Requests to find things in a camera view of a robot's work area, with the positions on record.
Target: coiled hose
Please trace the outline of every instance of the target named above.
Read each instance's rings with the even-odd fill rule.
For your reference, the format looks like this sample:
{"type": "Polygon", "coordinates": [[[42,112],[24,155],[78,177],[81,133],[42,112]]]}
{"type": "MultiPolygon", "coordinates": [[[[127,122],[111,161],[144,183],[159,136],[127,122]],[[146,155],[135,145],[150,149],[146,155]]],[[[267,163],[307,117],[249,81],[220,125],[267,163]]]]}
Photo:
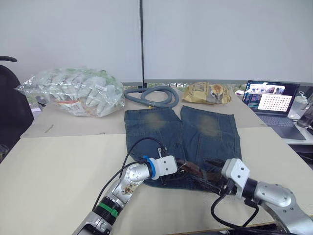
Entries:
{"type": "Polygon", "coordinates": [[[147,106],[153,106],[157,108],[163,108],[163,107],[175,107],[178,102],[179,102],[179,96],[177,92],[168,86],[158,86],[158,87],[153,87],[153,88],[139,88],[139,89],[130,89],[124,91],[124,96],[125,98],[140,103],[140,104],[145,104],[147,106]],[[145,97],[150,94],[151,92],[165,92],[167,94],[167,99],[161,102],[156,102],[156,101],[151,101],[147,100],[145,97]],[[136,93],[136,92],[143,92],[140,96],[140,98],[135,98],[133,96],[130,96],[129,93],[136,93]]]}

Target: gray desk surface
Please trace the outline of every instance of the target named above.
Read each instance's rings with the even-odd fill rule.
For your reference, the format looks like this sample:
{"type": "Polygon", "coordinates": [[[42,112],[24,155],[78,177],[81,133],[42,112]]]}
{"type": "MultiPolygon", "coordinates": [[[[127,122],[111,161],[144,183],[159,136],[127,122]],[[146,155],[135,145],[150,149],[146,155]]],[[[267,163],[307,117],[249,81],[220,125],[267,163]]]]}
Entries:
{"type": "MultiPolygon", "coordinates": [[[[298,114],[293,113],[292,111],[288,114],[289,118],[292,119],[299,119],[300,116],[298,114]]],[[[302,128],[294,123],[295,127],[300,131],[300,133],[304,136],[306,139],[305,141],[300,140],[293,140],[293,139],[283,139],[287,144],[297,144],[297,145],[313,145],[313,135],[307,131],[306,128],[302,128]]]]}
{"type": "MultiPolygon", "coordinates": [[[[152,93],[147,96],[151,100],[163,100],[164,93],[152,93]]],[[[222,114],[234,114],[237,128],[263,127],[266,126],[252,110],[242,103],[235,94],[232,94],[232,101],[228,104],[208,105],[194,104],[181,100],[173,108],[180,117],[180,109],[183,105],[196,109],[202,109],[222,114]]],[[[124,112],[129,109],[146,109],[147,106],[126,100],[126,106],[106,117],[74,117],[66,111],[59,110],[55,105],[47,105],[42,114],[37,117],[28,130],[21,136],[25,137],[51,137],[51,136],[78,136],[95,134],[124,134],[124,112]]]]}

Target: faded denim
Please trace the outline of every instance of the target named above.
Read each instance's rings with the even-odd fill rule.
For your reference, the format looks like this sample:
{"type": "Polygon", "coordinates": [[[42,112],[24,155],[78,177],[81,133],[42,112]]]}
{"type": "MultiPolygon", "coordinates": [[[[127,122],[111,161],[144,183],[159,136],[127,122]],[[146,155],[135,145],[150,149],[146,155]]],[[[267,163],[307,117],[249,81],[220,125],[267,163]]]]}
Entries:
{"type": "MultiPolygon", "coordinates": [[[[181,120],[171,108],[127,110],[125,128],[127,150],[140,138],[153,137],[167,147],[168,153],[176,159],[187,160],[205,171],[217,169],[206,160],[231,158],[241,159],[240,137],[233,115],[193,109],[183,106],[181,120]]],[[[159,158],[158,143],[143,140],[131,152],[134,160],[142,160],[144,155],[159,158]]],[[[197,178],[189,173],[178,173],[160,179],[146,180],[145,183],[161,188],[185,188],[191,190],[214,191],[215,183],[197,178]]]]}

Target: white table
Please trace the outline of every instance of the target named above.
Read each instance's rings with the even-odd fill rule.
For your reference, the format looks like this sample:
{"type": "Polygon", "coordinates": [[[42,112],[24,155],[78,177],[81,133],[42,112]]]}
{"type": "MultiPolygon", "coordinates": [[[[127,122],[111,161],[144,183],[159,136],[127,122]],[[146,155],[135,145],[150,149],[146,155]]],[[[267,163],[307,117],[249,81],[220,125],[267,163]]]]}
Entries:
{"type": "MultiPolygon", "coordinates": [[[[240,128],[243,161],[251,178],[290,188],[313,215],[313,171],[269,127],[240,128]]],[[[71,234],[100,188],[120,168],[125,134],[23,138],[0,164],[0,234],[71,234]]],[[[209,208],[208,192],[141,185],[114,224],[114,235],[224,230],[209,208]]],[[[217,215],[243,224],[253,213],[229,196],[217,215]]],[[[273,222],[261,208],[252,225],[273,222]]]]}
{"type": "MultiPolygon", "coordinates": [[[[180,117],[180,110],[183,105],[196,109],[202,109],[222,114],[234,114],[238,128],[262,127],[266,126],[235,94],[232,95],[232,101],[228,104],[194,104],[182,101],[182,93],[176,107],[175,113],[180,117]]],[[[155,92],[149,94],[147,99],[163,100],[167,97],[165,93],[155,92]]],[[[126,106],[105,117],[74,117],[66,111],[59,110],[56,105],[47,105],[43,113],[37,117],[28,130],[21,136],[25,137],[50,137],[50,136],[78,136],[95,134],[124,134],[125,123],[124,113],[128,109],[147,109],[130,100],[126,100],[126,106]]]]}

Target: office chair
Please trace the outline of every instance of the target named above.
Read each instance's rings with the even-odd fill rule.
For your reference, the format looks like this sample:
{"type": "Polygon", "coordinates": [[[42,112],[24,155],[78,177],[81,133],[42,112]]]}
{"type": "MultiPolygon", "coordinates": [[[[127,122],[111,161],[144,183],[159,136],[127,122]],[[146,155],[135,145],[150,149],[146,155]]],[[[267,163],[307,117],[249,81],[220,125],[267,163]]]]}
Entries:
{"type": "MultiPolygon", "coordinates": [[[[0,56],[0,61],[17,62],[15,58],[0,56]]],[[[18,78],[0,65],[0,145],[11,150],[34,120],[26,96],[16,91],[18,78]]]]}

